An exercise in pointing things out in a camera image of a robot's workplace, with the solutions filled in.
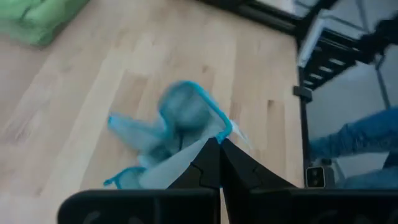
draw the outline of denim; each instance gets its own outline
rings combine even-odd
[[[338,132],[310,142],[310,158],[332,159],[366,152],[398,153],[398,108],[384,110]],[[350,177],[337,184],[342,189],[398,188],[397,166]]]

